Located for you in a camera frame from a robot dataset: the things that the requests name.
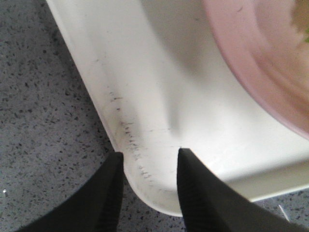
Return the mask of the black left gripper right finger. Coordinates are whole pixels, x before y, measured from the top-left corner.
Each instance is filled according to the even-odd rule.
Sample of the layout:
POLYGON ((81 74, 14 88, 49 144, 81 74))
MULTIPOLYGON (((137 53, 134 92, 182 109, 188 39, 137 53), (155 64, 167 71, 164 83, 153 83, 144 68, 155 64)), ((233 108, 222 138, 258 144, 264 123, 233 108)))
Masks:
POLYGON ((189 232, 305 232, 251 203, 215 176, 188 148, 177 160, 177 193, 189 232))

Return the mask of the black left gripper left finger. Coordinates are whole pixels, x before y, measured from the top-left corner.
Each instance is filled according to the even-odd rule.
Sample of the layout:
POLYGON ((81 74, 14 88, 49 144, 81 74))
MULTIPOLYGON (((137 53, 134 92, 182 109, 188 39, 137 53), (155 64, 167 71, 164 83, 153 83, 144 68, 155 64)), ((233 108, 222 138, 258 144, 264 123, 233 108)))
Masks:
POLYGON ((22 232, 115 232, 124 189, 124 157, 110 154, 95 174, 60 206, 22 232))

